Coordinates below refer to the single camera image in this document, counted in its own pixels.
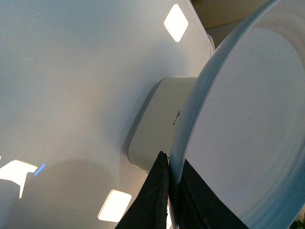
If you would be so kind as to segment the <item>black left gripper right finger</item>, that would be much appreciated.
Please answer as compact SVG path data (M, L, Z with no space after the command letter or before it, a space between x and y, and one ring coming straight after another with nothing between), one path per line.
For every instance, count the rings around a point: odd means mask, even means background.
M217 197L187 160L179 184L178 226L181 229L248 228Z

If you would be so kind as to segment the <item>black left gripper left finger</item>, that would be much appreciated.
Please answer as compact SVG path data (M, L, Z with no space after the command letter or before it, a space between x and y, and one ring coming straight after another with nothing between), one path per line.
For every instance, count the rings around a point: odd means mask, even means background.
M167 155L159 152L137 198L117 224L117 229L165 229L169 189Z

